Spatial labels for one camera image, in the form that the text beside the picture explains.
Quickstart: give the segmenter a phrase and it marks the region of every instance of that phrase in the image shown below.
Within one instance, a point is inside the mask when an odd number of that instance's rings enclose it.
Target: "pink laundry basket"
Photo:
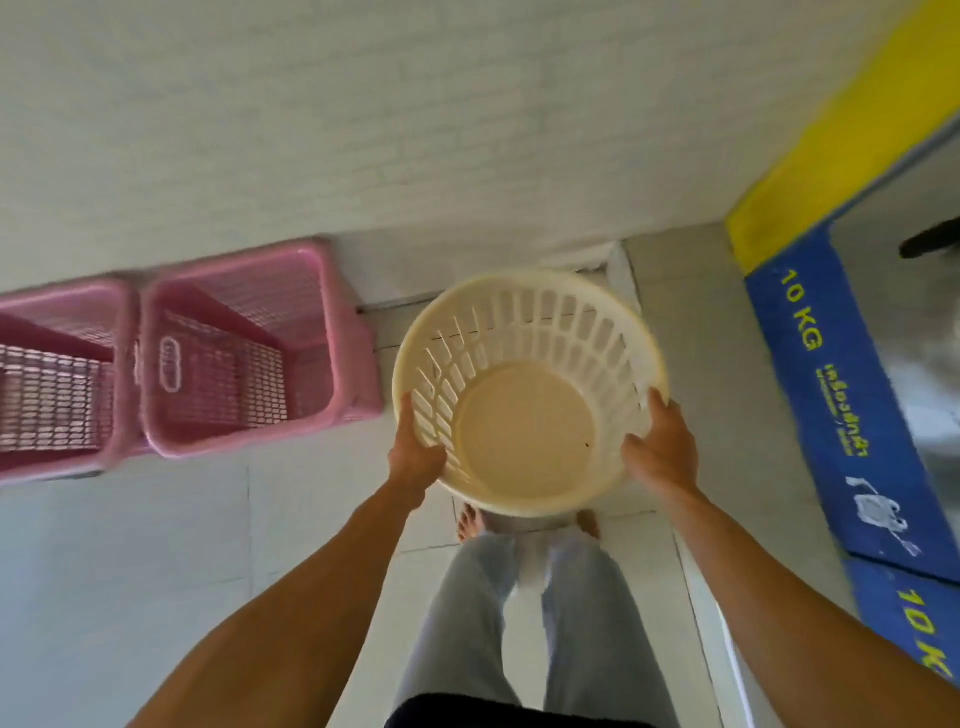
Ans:
[[[383,409],[373,338],[329,244],[177,266],[148,288],[143,423],[164,457],[302,435]]]
[[[0,484],[96,473],[131,451],[137,308],[118,279],[0,297]]]

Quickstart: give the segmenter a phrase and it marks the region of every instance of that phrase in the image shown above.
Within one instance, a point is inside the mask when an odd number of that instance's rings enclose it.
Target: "jeans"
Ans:
[[[577,528],[557,531],[541,598],[548,713],[677,728],[666,683],[620,567]],[[503,605],[516,584],[514,536],[485,533],[450,564],[396,698],[468,695],[520,705],[503,674]]]

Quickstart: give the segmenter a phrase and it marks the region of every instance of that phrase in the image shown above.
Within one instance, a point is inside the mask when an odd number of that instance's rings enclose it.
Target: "blue label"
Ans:
[[[850,553],[960,581],[953,534],[827,231],[746,283],[830,529]]]
[[[954,685],[960,685],[960,587],[849,559],[863,623]]]

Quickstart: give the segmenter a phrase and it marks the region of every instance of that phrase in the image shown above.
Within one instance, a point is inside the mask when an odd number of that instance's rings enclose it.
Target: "white laundry basket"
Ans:
[[[523,270],[457,285],[407,332],[394,403],[448,453],[442,483],[511,516],[574,510],[617,486],[627,432],[649,429],[646,390],[667,392],[642,319],[583,276]]]

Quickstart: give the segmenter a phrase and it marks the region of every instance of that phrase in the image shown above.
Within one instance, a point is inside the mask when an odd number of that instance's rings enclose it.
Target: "washing machine logo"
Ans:
[[[906,519],[900,517],[900,504],[895,500],[882,496],[868,480],[862,477],[848,477],[847,485],[852,488],[866,488],[867,493],[858,493],[853,496],[856,503],[856,515],[860,520],[869,525],[875,525],[877,528],[885,528],[900,542],[900,545],[906,549],[911,556],[920,556],[923,553],[920,547],[911,541],[902,538],[900,534],[905,534],[909,529]]]

